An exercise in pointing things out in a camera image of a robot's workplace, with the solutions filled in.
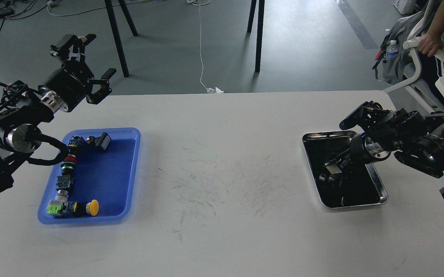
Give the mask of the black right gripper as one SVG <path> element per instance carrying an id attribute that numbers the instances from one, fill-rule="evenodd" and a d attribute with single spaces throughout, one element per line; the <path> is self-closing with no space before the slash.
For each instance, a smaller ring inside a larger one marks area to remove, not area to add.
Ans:
<path id="1" fill-rule="evenodd" d="M 384 150 L 365 133 L 360 133 L 352 137 L 350 149 L 336 153 L 333 159 L 324 163 L 324 168 L 319 169 L 318 184 L 343 185 L 347 179 L 347 172 L 352 171 L 355 164 L 381 162 L 387 160 L 389 156 L 391 152 Z"/>

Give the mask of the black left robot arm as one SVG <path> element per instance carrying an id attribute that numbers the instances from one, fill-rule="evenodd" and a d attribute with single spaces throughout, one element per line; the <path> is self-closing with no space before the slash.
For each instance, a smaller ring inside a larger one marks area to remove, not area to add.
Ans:
<path id="1" fill-rule="evenodd" d="M 52 45 L 50 55 L 62 65 L 37 90 L 21 81 L 0 82 L 0 193 L 13 186 L 12 174 L 24 162 L 55 165 L 69 154 L 64 143 L 41 132 L 40 123 L 59 110 L 72 112 L 84 99 L 97 105 L 111 93 L 116 69 L 96 79 L 85 62 L 85 47 L 96 37 L 67 34 Z"/>

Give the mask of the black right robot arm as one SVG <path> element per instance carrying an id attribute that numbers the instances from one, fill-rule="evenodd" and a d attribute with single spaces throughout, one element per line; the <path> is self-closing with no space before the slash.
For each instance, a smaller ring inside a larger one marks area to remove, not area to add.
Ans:
<path id="1" fill-rule="evenodd" d="M 362 133 L 323 163 L 317 175 L 320 183 L 338 187 L 359 166 L 384 161 L 391 154 L 410 168 L 438 179 L 443 176 L 443 112 L 423 116 L 416 110 L 393 111 L 366 101 L 339 124 L 343 131 L 355 126 L 361 127 Z"/>

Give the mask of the person's hand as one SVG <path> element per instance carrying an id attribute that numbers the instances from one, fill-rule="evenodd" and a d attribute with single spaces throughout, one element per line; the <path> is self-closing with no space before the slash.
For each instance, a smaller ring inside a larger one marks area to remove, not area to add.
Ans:
<path id="1" fill-rule="evenodd" d="M 428 57 L 434 56 L 439 50 L 443 48 L 441 34 L 426 32 L 419 41 L 417 46 L 418 51 Z"/>

